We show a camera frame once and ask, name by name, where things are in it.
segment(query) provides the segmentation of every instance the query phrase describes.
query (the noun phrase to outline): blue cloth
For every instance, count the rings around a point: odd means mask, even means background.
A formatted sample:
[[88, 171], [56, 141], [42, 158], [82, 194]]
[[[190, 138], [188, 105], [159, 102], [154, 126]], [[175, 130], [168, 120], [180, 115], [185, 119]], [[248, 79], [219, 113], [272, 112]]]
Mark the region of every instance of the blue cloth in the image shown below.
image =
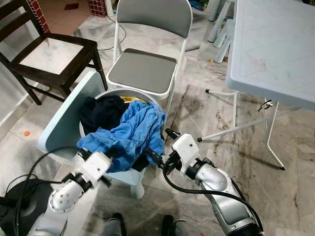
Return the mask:
[[160, 133], [165, 120], [166, 114], [157, 104], [135, 100], [124, 112], [119, 126], [110, 131], [99, 128], [95, 133], [80, 139], [77, 146], [104, 153], [114, 148], [117, 152], [107, 172], [127, 171], [146, 147], [159, 155], [164, 154], [164, 141]]

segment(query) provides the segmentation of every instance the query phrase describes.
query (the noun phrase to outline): dark clothing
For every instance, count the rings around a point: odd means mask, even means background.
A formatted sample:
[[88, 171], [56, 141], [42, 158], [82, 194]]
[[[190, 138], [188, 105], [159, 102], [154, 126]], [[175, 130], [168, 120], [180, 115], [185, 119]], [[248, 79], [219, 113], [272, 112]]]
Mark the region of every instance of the dark clothing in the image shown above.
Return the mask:
[[106, 130], [117, 127], [128, 106], [119, 96], [104, 96], [98, 100], [87, 97], [79, 114], [85, 134], [94, 133], [99, 127]]

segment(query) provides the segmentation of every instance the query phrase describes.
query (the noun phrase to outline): tiled floor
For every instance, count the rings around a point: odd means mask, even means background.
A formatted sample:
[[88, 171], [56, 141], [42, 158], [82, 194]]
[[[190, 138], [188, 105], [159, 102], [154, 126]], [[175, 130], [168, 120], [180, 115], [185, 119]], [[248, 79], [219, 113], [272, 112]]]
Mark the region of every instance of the tiled floor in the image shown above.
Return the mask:
[[[211, 26], [205, 18], [194, 18], [188, 48], [200, 43], [201, 47], [186, 53], [185, 71], [175, 92], [171, 118], [166, 124], [166, 127], [182, 133], [191, 133], [194, 138], [226, 129], [232, 121], [231, 100], [204, 92], [205, 88], [228, 90], [224, 84], [227, 64], [209, 62], [216, 49], [204, 41], [204, 35]], [[122, 43], [123, 48], [134, 47], [167, 56], [179, 53], [180, 40], [169, 33], [139, 25], [124, 27], [127, 37]], [[102, 49], [112, 46], [113, 33], [114, 25], [111, 21], [89, 17], [74, 35], [93, 39]], [[112, 64], [112, 50], [99, 53], [104, 70], [108, 71]], [[262, 98], [252, 95], [242, 93], [238, 96], [237, 123], [260, 118], [262, 114], [257, 109], [261, 102]], [[42, 106], [33, 104], [0, 141], [0, 153], [5, 153], [0, 168], [9, 175], [1, 178], [1, 191], [13, 177], [27, 169], [26, 164], [32, 162], [32, 157], [39, 155], [40, 152], [35, 147], [36, 140], [60, 105], [51, 98], [45, 98]], [[23, 135], [25, 130], [31, 132], [30, 136]], [[264, 124], [202, 142], [198, 146], [202, 157], [209, 157], [239, 184], [261, 217], [265, 235], [313, 236], [314, 135], [314, 112], [300, 110], [277, 119], [271, 146], [286, 165], [285, 172], [275, 167], [271, 155], [266, 151]], [[167, 140], [166, 153], [170, 153], [171, 143], [171, 140]], [[177, 172], [172, 173], [171, 178], [182, 187], [196, 188], [194, 182]], [[146, 169], [142, 182], [146, 192], [140, 200], [131, 199], [129, 188], [118, 181], [114, 181], [109, 189], [102, 185], [81, 235], [99, 235], [106, 219], [116, 211], [124, 215], [128, 236], [160, 235], [161, 221], [165, 214], [188, 220], [189, 235], [223, 235], [205, 197], [182, 194], [171, 189], [161, 172], [156, 173], [153, 166]]]
[[[52, 33], [72, 35], [90, 15], [87, 0], [39, 0], [38, 2]], [[79, 8], [64, 10], [66, 4], [77, 2]]]

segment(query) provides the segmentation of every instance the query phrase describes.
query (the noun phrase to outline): white folding chair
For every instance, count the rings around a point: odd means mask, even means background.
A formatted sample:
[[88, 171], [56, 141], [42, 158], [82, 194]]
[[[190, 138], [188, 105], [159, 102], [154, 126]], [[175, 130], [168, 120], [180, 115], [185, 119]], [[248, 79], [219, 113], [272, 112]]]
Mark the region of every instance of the white folding chair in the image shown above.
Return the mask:
[[[137, 89], [157, 100], [168, 98], [166, 114], [182, 65], [192, 22], [187, 0], [120, 0], [117, 7], [113, 66], [106, 81], [118, 87]], [[184, 38], [179, 58], [165, 57], [136, 49], [121, 50], [119, 23], [153, 26]]]

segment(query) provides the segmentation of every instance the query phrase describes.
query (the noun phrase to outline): light blue plastic chair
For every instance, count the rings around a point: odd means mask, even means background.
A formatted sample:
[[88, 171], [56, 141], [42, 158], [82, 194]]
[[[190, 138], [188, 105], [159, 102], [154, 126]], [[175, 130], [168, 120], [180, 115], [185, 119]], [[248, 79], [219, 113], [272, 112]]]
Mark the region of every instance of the light blue plastic chair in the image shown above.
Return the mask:
[[[154, 101], [148, 95], [132, 89], [124, 88], [105, 92], [99, 73], [92, 71], [87, 73], [50, 120], [38, 140], [38, 147], [43, 151], [50, 151], [63, 146], [76, 145], [77, 141], [81, 138], [79, 131], [79, 111], [84, 100], [88, 96], [96, 97], [101, 93], [119, 95], [122, 92], [123, 94], [121, 95], [137, 96], [148, 102]], [[71, 160], [76, 155], [76, 152], [74, 150], [61, 150], [56, 155]], [[144, 195], [144, 188], [141, 184], [143, 174], [144, 169], [141, 172], [131, 169], [125, 172], [104, 174], [104, 176], [130, 185], [131, 196], [140, 199]]]

